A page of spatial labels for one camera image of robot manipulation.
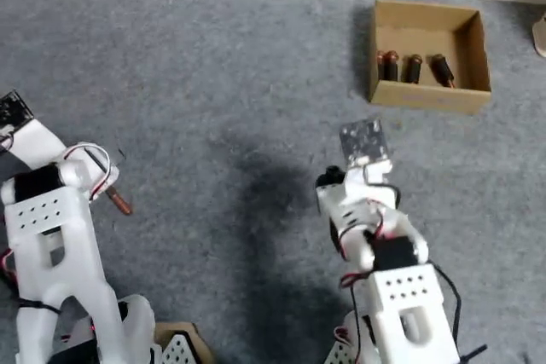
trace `cardboard box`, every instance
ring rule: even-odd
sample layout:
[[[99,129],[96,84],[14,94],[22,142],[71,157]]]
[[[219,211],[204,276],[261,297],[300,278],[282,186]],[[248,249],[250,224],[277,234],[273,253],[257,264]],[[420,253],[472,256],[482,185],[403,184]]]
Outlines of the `cardboard box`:
[[[426,3],[377,1],[372,19],[370,95],[374,104],[477,113],[491,98],[485,34],[478,10]],[[377,51],[400,56],[398,81],[378,81]],[[430,58],[445,55],[455,89],[443,87]],[[408,58],[423,58],[419,84],[402,83]]]
[[[211,350],[199,336],[197,328],[192,323],[155,323],[155,342],[164,350],[171,342],[172,337],[180,332],[186,332],[191,338],[201,364],[214,364],[215,361]]]

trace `floor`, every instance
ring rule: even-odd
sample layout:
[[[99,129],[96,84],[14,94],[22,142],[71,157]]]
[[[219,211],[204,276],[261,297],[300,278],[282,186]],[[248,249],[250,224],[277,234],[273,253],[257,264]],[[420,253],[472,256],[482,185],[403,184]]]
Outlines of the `floor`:
[[[125,153],[134,216],[92,206],[107,278],[158,321],[195,322],[221,363],[323,362],[349,267],[312,186],[343,165],[340,124],[380,115],[401,209],[463,296],[461,352],[488,343],[476,364],[538,363],[546,60],[531,24],[544,7],[424,1],[483,13],[493,98],[479,115],[362,99],[374,0],[0,0],[0,84],[65,142]],[[2,158],[2,179],[20,170]],[[16,311],[0,286],[2,362]],[[65,311],[63,326],[79,314]]]

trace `cylindrical battery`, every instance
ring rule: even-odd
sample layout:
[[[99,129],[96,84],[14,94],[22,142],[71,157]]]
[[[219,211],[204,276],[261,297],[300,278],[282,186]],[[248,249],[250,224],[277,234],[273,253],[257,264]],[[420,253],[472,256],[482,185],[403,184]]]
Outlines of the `cylindrical battery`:
[[[408,60],[406,68],[406,83],[418,84],[421,76],[421,63],[423,59],[420,55],[412,55]]]
[[[447,64],[447,60],[444,55],[434,55],[430,61],[430,68],[433,70],[434,76],[440,84],[444,87],[454,88],[453,72],[451,72],[450,67]]]
[[[398,53],[391,50],[385,55],[385,80],[398,81]]]
[[[377,79],[385,79],[385,53],[381,50],[377,52]]]

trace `cable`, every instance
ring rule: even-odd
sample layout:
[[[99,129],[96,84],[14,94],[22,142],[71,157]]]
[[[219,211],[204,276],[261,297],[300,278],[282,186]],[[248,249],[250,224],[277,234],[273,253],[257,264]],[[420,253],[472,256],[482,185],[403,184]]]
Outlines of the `cable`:
[[[455,306],[455,314],[453,315],[453,340],[455,341],[455,346],[459,348],[458,346],[458,338],[459,338],[459,323],[461,322],[461,309],[462,309],[462,299],[461,294],[457,290],[457,287],[455,286],[455,283],[453,283],[453,280],[440,268],[435,262],[432,260],[429,261],[436,271],[439,273],[440,276],[446,281],[446,283],[449,285],[451,291],[453,292],[453,295],[455,296],[456,300],[456,306]]]
[[[380,221],[377,223],[377,225],[375,226],[375,231],[372,233],[372,239],[373,240],[378,239],[381,232],[382,232],[382,230],[383,230],[383,214],[378,210],[377,215],[379,216]],[[341,239],[343,239],[343,237],[346,234],[348,234],[350,231],[352,231],[357,226],[363,226],[363,225],[368,227],[370,225],[370,223],[355,223],[354,225],[351,225],[351,226],[345,228],[343,231],[341,231],[340,235],[338,236],[338,243],[340,244],[341,256],[343,257],[343,260],[346,261],[347,258],[346,258],[346,255],[345,255],[345,249],[343,249],[343,245],[341,244]]]
[[[378,188],[390,188],[394,191],[396,198],[394,200],[394,207],[398,209],[400,201],[402,200],[402,192],[400,188],[396,185],[391,185],[390,183],[367,183],[369,187],[378,187]]]
[[[365,280],[368,279],[369,274],[368,273],[347,273],[344,274],[340,279],[340,287],[342,289],[349,288],[349,291],[351,292],[351,300],[352,300],[352,307],[355,312],[355,320],[357,323],[357,355],[355,357],[355,364],[358,364],[358,359],[360,358],[360,353],[362,349],[362,340],[360,336],[360,322],[359,322],[359,316],[358,316],[358,306],[357,306],[357,300],[355,298],[355,290],[354,286],[355,283],[359,280]]]
[[[358,317],[358,307],[357,307],[357,300],[355,299],[355,289],[354,289],[354,282],[351,284],[351,287],[349,287],[349,291],[351,292],[351,299],[352,299],[352,307],[355,311],[355,321],[357,322],[357,338],[358,338],[358,347],[357,347],[357,355],[355,356],[355,364],[358,364],[358,359],[360,358],[360,350],[362,348],[362,340],[360,339],[360,317]]]
[[[19,298],[19,308],[20,309],[46,309],[46,310],[52,311],[53,313],[56,313],[57,315],[61,313],[59,309],[56,309],[53,306],[50,306],[48,304],[35,301],[35,300],[26,300],[25,298]]]
[[[8,268],[8,257],[14,254],[14,251],[11,249],[6,249],[3,254],[0,256],[0,266],[2,268],[2,271],[7,279],[13,281],[15,284],[17,283],[17,274],[14,270]]]
[[[5,147],[5,146],[3,145],[3,143],[4,143],[4,141],[6,141],[7,139],[9,139],[9,146],[8,146],[8,147]],[[0,152],[0,155],[2,155],[3,153],[8,152],[8,151],[14,146],[14,143],[15,143],[14,132],[13,132],[13,131],[10,131],[8,134],[6,134],[5,136],[3,136],[3,139],[0,141],[0,146],[2,146],[2,148],[3,148],[3,151]]]
[[[95,187],[91,189],[89,201],[92,201],[95,198],[95,195],[97,194],[97,192],[102,188],[102,186],[107,182],[108,178],[110,177],[110,174],[112,173],[112,161],[110,160],[110,155],[108,155],[108,152],[106,149],[92,142],[80,142],[79,144],[76,144],[70,148],[67,148],[66,152],[63,154],[63,159],[67,159],[77,149],[86,148],[86,147],[92,147],[92,148],[98,149],[104,154],[104,157],[106,158],[106,161],[107,161],[107,166],[106,166],[107,172],[105,172],[104,177],[99,180],[99,182],[95,185]]]
[[[335,340],[337,342],[351,347],[351,342],[349,341],[348,331],[347,331],[346,327],[337,326],[334,329],[334,338],[335,338]]]

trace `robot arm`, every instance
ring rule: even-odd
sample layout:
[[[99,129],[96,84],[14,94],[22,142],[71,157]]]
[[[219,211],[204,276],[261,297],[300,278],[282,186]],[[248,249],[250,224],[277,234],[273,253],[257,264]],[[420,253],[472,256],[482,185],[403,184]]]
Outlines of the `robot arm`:
[[[428,245],[398,208],[378,119],[342,127],[348,169],[329,167],[316,183],[320,212],[341,256],[364,280],[367,315],[344,328],[357,364],[458,364]]]
[[[113,187],[119,169],[109,160],[104,149],[88,142],[66,147],[53,132],[34,118],[15,91],[0,99],[0,138],[3,149],[10,151],[31,170],[65,159],[81,161],[89,174],[81,188],[88,194],[90,201],[106,192],[123,213],[132,213],[131,207]]]
[[[20,297],[18,364],[159,363],[148,300],[117,300],[102,269],[90,202],[119,175],[107,152],[91,143],[66,147],[15,92],[0,99],[0,135],[4,149],[31,168],[0,189]],[[71,296],[89,317],[55,352],[58,314]]]
[[[90,180],[83,160],[62,159],[2,186],[20,295],[20,364],[154,362],[155,321],[148,301],[137,295],[118,301],[104,277],[90,215]],[[61,248],[64,255],[55,260]],[[53,354],[57,315],[70,296],[90,317],[75,328],[67,348]],[[67,355],[72,361],[64,361]]]

